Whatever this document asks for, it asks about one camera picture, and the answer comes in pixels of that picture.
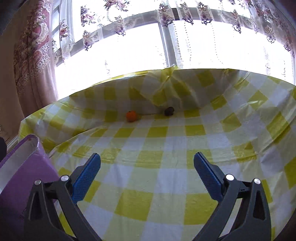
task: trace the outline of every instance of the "curtain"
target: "curtain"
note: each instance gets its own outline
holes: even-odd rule
[[[14,74],[24,116],[57,100],[51,36],[52,0],[35,1],[14,48]]]
[[[68,61],[71,67],[60,72],[71,72],[78,61],[83,68],[96,61],[98,65],[102,62],[102,68],[104,65],[106,78],[126,74],[127,63],[137,63],[127,60],[132,50],[124,38],[140,27],[138,41],[145,42],[144,37],[154,41],[155,36],[144,26],[158,24],[164,50],[156,47],[151,51],[161,56],[164,67],[242,69],[295,84],[295,30],[268,0],[55,0],[54,4],[58,12],[53,18],[59,19],[59,31],[52,40],[57,66],[67,64],[82,49],[88,52],[79,54],[83,57],[75,64]],[[87,61],[98,42],[96,58]],[[114,49],[117,57],[108,58]],[[116,59],[122,55],[125,58],[119,64]],[[112,65],[125,67],[118,73]]]

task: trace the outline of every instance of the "yellow and white tablecloth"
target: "yellow and white tablecloth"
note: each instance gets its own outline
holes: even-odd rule
[[[170,106],[175,113],[166,117]],[[126,122],[130,110],[140,120]],[[198,151],[238,180],[262,180],[274,238],[296,207],[295,116],[296,88],[285,81],[171,67],[57,101],[24,119],[19,137],[36,134],[60,175],[100,154],[101,169],[78,205],[106,241],[191,241],[217,205],[194,169]]]

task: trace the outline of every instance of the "purple container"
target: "purple container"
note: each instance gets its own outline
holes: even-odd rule
[[[58,173],[39,138],[27,135],[0,162],[0,240],[22,240],[24,215],[34,181],[53,182]]]

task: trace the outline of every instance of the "blue textured pad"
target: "blue textured pad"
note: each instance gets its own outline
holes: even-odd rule
[[[101,167],[101,158],[98,154],[91,156],[91,160],[83,168],[75,183],[73,184],[72,200],[76,204],[85,197],[90,185]]]
[[[223,172],[218,166],[210,164],[201,152],[198,152],[194,155],[193,162],[194,167],[211,198],[221,202],[223,199],[221,174],[223,174]]]

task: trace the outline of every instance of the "silver screw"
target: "silver screw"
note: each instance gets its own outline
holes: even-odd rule
[[[68,175],[64,175],[61,177],[61,181],[62,182],[65,182],[65,181],[68,181],[69,180],[69,176]]]
[[[234,176],[232,176],[231,174],[227,174],[227,175],[226,175],[226,179],[227,179],[228,181],[233,181],[233,180],[234,180]]]
[[[255,179],[254,179],[254,183],[256,183],[256,184],[260,184],[260,183],[261,183],[261,181],[260,181],[260,179],[259,179],[259,178],[255,178]]]
[[[36,181],[34,182],[35,185],[39,185],[40,183],[41,183],[41,180],[40,180],[40,179],[38,179],[38,180],[36,180]]]

